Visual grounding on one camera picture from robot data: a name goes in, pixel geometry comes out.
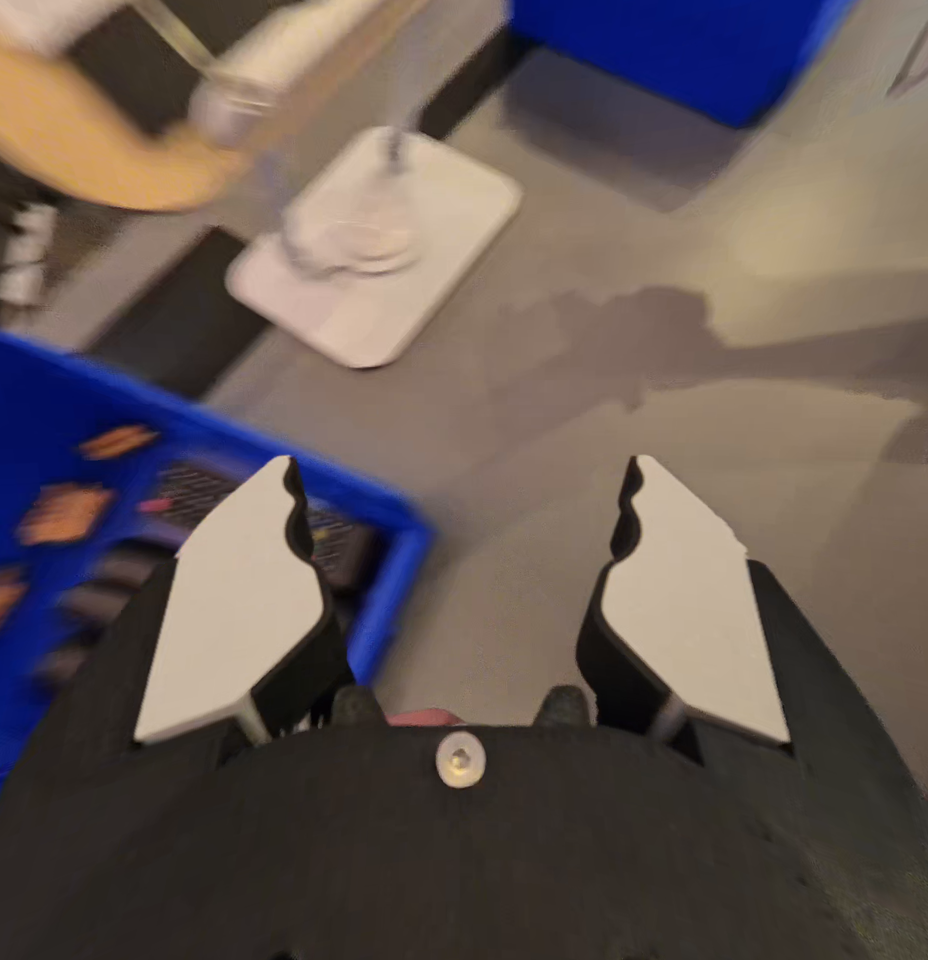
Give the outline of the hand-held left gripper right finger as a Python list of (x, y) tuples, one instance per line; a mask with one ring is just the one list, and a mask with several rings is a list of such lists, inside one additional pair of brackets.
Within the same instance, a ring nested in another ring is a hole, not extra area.
[(576, 642), (599, 726), (661, 743), (693, 722), (791, 742), (748, 551), (655, 458), (630, 458)]

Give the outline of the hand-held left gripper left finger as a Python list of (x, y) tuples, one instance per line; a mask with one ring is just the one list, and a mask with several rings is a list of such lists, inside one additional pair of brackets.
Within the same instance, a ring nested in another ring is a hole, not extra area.
[(298, 462), (281, 455), (180, 547), (137, 742), (234, 721), (250, 742), (267, 743), (312, 725), (352, 680), (307, 511)]

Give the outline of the orange battery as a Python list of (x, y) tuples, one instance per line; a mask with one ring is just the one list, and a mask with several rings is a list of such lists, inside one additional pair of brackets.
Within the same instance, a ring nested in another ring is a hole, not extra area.
[(26, 596), (29, 581), (21, 565), (0, 567), (0, 632)]
[(106, 462), (144, 450), (161, 438), (145, 424), (127, 424), (112, 428), (78, 444), (77, 450), (87, 462)]
[(78, 543), (95, 531), (116, 498), (113, 489), (99, 484), (46, 486), (20, 522), (16, 538), (23, 546)]

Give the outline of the blue plastic bin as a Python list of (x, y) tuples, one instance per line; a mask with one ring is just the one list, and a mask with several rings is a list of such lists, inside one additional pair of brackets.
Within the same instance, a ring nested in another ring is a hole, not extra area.
[(704, 114), (753, 126), (797, 83), (854, 1), (514, 1), (520, 37)]
[[(78, 452), (83, 441), (126, 425), (150, 426), (161, 438), (112, 461), (87, 462)], [(49, 706), (30, 673), (62, 639), (62, 593), (89, 579), (110, 547), (141, 536), (140, 504), (169, 464), (204, 454), (238, 477), (291, 455), (308, 499), (383, 535), (376, 576), (347, 633), (352, 673), (362, 683), (375, 680), (434, 538), (400, 490), (110, 367), (0, 332), (0, 568), (22, 566), (29, 581), (0, 631), (0, 792)], [(78, 543), (22, 545), (18, 525), (41, 489), (70, 482), (114, 490), (116, 502)]]

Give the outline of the white metal document stand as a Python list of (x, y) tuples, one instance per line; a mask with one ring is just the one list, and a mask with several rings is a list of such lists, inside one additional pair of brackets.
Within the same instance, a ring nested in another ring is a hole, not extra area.
[(398, 28), (384, 125), (363, 130), (289, 197), (261, 161), (275, 225), (225, 274), (228, 294), (335, 364), (396, 361), (509, 225), (512, 178), (418, 131), (430, 2)]

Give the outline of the wooden board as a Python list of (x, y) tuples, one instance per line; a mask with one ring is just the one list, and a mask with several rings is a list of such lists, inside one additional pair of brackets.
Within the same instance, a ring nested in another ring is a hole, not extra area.
[(180, 212), (221, 195), (252, 164), (191, 126), (146, 138), (71, 64), (0, 41), (0, 161), (65, 196), (142, 212)]

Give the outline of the black backing panel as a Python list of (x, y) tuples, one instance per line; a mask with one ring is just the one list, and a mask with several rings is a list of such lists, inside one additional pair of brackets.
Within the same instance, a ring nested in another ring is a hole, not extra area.
[(147, 137), (181, 123), (202, 89), (245, 87), (240, 56), (308, 2), (123, 2), (67, 50), (68, 60)]

